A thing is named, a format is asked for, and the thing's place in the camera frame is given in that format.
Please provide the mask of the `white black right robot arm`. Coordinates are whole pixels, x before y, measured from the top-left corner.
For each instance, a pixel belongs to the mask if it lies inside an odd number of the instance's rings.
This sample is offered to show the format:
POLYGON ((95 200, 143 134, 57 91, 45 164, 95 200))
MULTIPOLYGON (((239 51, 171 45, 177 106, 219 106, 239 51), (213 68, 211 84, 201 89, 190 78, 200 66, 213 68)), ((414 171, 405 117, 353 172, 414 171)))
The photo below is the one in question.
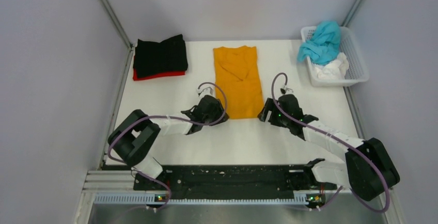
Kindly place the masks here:
POLYGON ((370 201, 400 182, 398 170, 380 140, 351 137, 313 115, 303 114, 293 94, 282 95, 276 101, 268 98, 258 118, 288 129, 292 135, 320 146, 341 160, 330 162, 318 158, 309 162, 310 170, 303 174, 303 183, 310 189, 332 183, 351 189, 361 200, 370 201))

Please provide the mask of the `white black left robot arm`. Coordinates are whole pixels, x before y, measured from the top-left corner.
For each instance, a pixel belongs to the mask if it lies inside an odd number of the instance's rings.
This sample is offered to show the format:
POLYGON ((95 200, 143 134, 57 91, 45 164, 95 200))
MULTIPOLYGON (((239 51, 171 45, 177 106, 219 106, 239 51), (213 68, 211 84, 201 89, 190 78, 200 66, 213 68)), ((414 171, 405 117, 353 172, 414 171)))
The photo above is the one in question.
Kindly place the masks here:
POLYGON ((257 118, 233 120, 207 95, 170 116, 132 111, 108 137, 108 155, 131 168, 135 190, 252 181, 275 162, 272 129, 257 118))

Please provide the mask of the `yellow t shirt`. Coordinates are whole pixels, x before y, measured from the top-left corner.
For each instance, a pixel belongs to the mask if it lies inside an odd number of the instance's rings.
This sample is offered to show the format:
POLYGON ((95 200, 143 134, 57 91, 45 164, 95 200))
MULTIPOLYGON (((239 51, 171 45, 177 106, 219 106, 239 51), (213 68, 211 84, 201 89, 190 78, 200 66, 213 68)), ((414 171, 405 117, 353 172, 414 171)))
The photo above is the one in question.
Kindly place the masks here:
POLYGON ((213 49, 215 83, 225 96, 230 119, 257 118, 264 107, 255 46, 213 49))

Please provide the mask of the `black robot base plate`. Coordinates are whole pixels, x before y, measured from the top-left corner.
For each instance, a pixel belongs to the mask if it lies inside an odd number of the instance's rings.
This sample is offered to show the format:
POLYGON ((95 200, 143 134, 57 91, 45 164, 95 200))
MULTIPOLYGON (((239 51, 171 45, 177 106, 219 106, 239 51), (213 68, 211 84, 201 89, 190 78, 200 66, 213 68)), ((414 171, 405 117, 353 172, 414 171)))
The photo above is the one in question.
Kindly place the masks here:
POLYGON ((134 190, 171 190, 171 199, 274 200, 291 199, 299 190, 336 190, 318 183, 305 165, 164 165, 157 177, 141 175, 134 190))

